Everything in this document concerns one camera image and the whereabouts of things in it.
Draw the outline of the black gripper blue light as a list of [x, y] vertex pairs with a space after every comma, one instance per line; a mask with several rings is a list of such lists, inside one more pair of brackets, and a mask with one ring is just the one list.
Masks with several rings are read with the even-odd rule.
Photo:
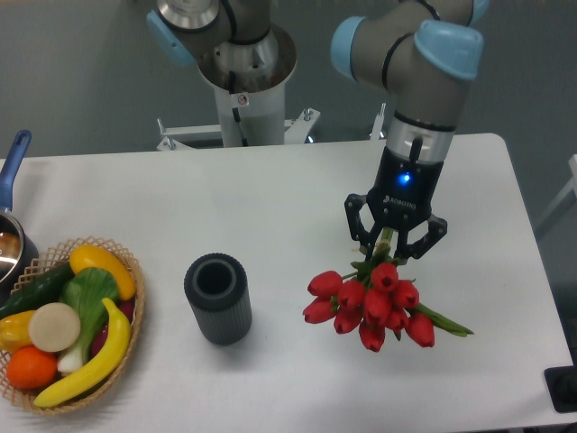
[[[399, 231], [393, 257], [400, 263], [420, 259], [447, 234], [447, 221], [432, 215], [431, 206], [443, 167], [442, 162], [423, 164], [405, 160], [388, 147], [383, 150], [374, 185], [367, 197], [353, 193], [344, 201], [351, 238], [359, 243], [365, 261], [372, 258], [383, 227]], [[361, 217], [366, 203], [375, 222], [370, 231], [364, 227]], [[409, 231], [424, 221], [427, 232], [409, 244]]]

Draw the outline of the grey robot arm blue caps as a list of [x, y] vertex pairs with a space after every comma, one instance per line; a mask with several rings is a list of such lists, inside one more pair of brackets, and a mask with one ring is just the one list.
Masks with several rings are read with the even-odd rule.
[[[344, 204], [371, 258], [386, 230], [395, 257], [420, 258], [446, 233], [431, 200], [483, 50], [485, 1], [402, 1], [377, 19], [350, 17], [330, 46], [334, 68], [397, 100], [371, 190]], [[159, 1], [147, 25], [166, 55], [196, 64], [215, 91], [227, 147], [284, 144], [285, 85], [297, 62], [267, 1]]]

